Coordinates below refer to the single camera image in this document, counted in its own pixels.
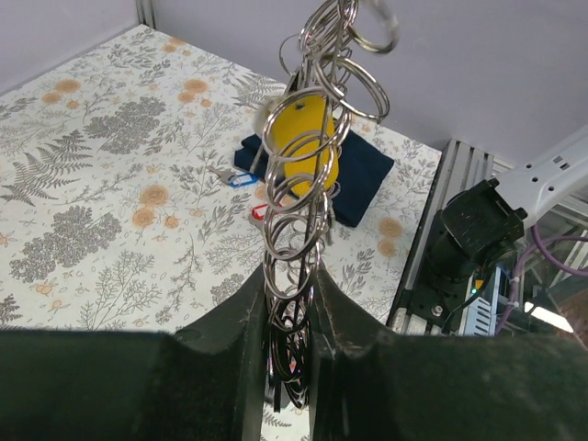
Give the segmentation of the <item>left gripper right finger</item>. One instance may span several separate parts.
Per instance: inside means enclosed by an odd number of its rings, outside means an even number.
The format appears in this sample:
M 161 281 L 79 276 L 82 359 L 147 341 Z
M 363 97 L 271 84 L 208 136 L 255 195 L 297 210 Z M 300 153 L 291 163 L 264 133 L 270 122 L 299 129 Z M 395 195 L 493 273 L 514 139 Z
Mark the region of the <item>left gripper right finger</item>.
M 576 342 L 396 334 L 324 268 L 310 319 L 314 440 L 587 437 L 587 354 Z

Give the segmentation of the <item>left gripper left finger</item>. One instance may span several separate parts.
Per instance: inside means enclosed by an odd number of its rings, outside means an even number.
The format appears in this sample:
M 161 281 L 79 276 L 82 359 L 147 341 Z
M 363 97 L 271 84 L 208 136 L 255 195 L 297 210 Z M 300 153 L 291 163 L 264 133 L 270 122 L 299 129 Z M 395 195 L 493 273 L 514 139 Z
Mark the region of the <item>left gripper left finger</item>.
M 260 271 L 174 334 L 1 334 L 4 440 L 256 440 L 267 311 Z

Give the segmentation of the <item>key with yellow tag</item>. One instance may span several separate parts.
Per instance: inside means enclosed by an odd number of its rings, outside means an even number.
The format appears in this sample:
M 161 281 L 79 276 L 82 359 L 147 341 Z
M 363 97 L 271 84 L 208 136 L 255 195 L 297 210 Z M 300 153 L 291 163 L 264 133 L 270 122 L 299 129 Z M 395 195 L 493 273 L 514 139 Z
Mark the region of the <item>key with yellow tag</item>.
M 276 149 L 275 152 L 281 151 L 295 138 L 298 138 L 305 132 L 322 131 L 322 120 L 325 110 L 325 98 L 320 95 L 310 95 L 303 97 L 297 102 L 286 107 L 285 110 L 277 116 L 276 121 L 270 131 L 272 142 Z M 314 153 L 320 146 L 318 140 L 308 141 L 313 138 L 314 133 L 305 135 L 293 145 L 286 149 L 285 155 L 298 158 Z M 326 138 L 334 135 L 334 119 L 329 117 L 326 123 Z M 316 156 L 296 162 L 288 162 L 283 165 L 284 177 L 289 178 L 296 174 L 314 175 L 316 166 Z M 330 190 L 339 175 L 338 154 L 335 154 L 333 167 L 326 179 L 325 187 Z M 306 196 L 311 187 L 311 182 L 305 180 L 294 185 L 291 192 L 301 198 Z

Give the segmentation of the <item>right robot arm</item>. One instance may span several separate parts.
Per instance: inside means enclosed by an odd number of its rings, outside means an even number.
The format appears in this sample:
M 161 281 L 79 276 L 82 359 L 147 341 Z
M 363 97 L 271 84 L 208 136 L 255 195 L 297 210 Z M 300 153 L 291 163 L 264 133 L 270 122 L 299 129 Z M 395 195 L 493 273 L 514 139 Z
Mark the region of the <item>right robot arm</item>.
M 539 157 L 465 190 L 439 211 L 443 233 L 426 254 L 437 280 L 461 282 L 506 255 L 525 230 L 587 185 L 587 129 Z

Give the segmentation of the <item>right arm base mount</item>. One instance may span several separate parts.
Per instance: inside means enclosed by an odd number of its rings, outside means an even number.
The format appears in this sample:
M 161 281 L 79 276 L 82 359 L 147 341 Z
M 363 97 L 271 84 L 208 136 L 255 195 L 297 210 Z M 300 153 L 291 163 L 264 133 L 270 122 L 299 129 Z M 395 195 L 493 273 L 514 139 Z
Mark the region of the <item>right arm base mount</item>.
M 498 322 L 501 270 L 473 275 L 449 291 L 427 286 L 403 288 L 387 326 L 397 334 L 493 336 Z

